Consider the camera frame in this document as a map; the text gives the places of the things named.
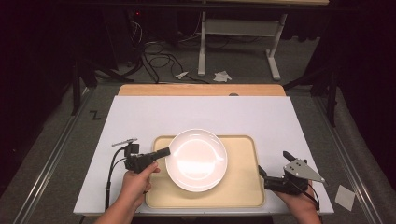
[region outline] paper scrap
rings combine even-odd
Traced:
[[[228,79],[233,80],[226,71],[222,71],[219,73],[215,73],[215,79],[213,79],[214,81],[217,82],[227,82]]]
[[[352,211],[352,205],[355,200],[355,192],[346,189],[342,185],[338,187],[335,202],[345,207],[347,210]]]

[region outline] wooden tray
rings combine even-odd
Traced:
[[[168,147],[174,136],[160,136],[154,150]],[[161,172],[150,178],[152,189],[146,194],[151,208],[259,207],[264,190],[259,175],[253,139],[246,135],[218,136],[227,150],[228,166],[222,180],[204,192],[190,192],[176,185],[166,171],[165,158],[157,160]]]

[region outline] electrical cord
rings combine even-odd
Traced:
[[[310,200],[312,200],[312,202],[314,202],[315,204],[315,209],[317,210],[318,213],[318,217],[320,220],[320,223],[323,223],[322,220],[322,216],[319,214],[319,210],[320,210],[320,201],[319,201],[319,197],[317,192],[314,190],[314,188],[312,187],[312,185],[308,184],[308,186],[314,191],[315,196],[317,197],[318,200],[316,200],[314,197],[312,197],[311,195],[309,195],[307,192],[305,192],[304,190],[300,189],[297,185],[295,185],[292,181],[289,181],[295,188],[297,188],[301,193],[303,193],[306,197],[308,197]]]
[[[148,49],[149,47],[151,47],[151,46],[159,46],[160,49],[158,49],[158,50],[156,50],[156,51],[154,51],[154,52],[147,52],[147,49]],[[149,67],[150,67],[151,70],[154,71],[154,72],[155,72],[155,68],[163,68],[163,67],[165,67],[166,65],[169,65],[169,64],[170,64],[170,66],[171,66],[171,74],[172,74],[173,77],[176,76],[176,74],[174,73],[175,64],[177,64],[178,67],[180,68],[180,73],[183,73],[183,72],[184,72],[183,66],[182,66],[181,63],[178,61],[178,59],[175,57],[175,55],[170,54],[170,53],[163,53],[163,45],[160,44],[160,43],[153,42],[153,43],[147,44],[147,45],[146,45],[146,48],[145,48],[145,52],[144,52],[144,57],[145,57],[145,60],[146,60],[147,64],[149,65]],[[154,65],[154,62],[155,62],[156,60],[160,60],[160,59],[165,59],[165,62],[162,63],[162,64],[159,64],[159,65]],[[151,77],[153,78],[153,80],[154,80],[154,81],[157,81],[156,83],[158,83],[158,82],[159,82],[159,79],[160,79],[159,76],[158,76],[158,74],[155,72],[155,76],[154,76],[154,75],[152,75],[152,74],[149,72],[149,70],[147,69],[146,66],[145,66],[145,68],[146,68],[146,70],[148,71],[148,73],[151,75]],[[189,78],[189,79],[191,79],[191,80],[193,80],[193,81],[195,81],[195,82],[202,82],[202,83],[205,83],[205,84],[209,84],[208,82],[206,82],[206,81],[204,81],[204,80],[201,80],[201,79],[193,78],[193,77],[190,77],[190,76],[187,76],[187,75],[186,75],[185,77],[187,77],[187,78]]]
[[[114,164],[114,161],[116,160],[117,155],[124,149],[125,149],[125,147],[118,149],[117,152],[113,156],[113,160],[111,161],[110,170],[108,171],[107,184],[106,184],[105,210],[107,210],[107,208],[109,207],[109,204],[110,204],[111,175],[113,174],[115,165],[117,163],[119,163],[119,161],[122,161],[122,159],[117,161],[116,164]]]

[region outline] human arm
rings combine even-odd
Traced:
[[[310,187],[306,190],[306,193],[312,197],[314,196],[314,191]],[[315,203],[304,194],[289,195],[277,191],[274,191],[274,194],[276,194],[286,204],[291,214],[297,219],[299,224],[321,223]]]
[[[156,161],[140,174],[127,171],[122,180],[119,197],[95,223],[131,223],[134,212],[144,201],[144,193],[151,189],[149,176],[159,172]]]

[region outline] table leg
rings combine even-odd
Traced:
[[[279,71],[277,70],[274,55],[275,55],[275,51],[277,48],[277,44],[279,43],[280,36],[282,35],[283,27],[285,26],[285,21],[286,21],[287,17],[288,17],[288,14],[282,14],[280,21],[279,21],[279,25],[277,26],[277,29],[276,29],[276,33],[274,35],[274,44],[271,49],[268,49],[266,51],[267,60],[268,60],[268,63],[270,65],[270,69],[271,69],[271,74],[273,76],[273,79],[276,81],[280,80],[280,74],[279,74]]]
[[[205,36],[206,36],[206,12],[202,12],[201,48],[199,51],[198,77],[205,76],[205,63],[206,63]]]

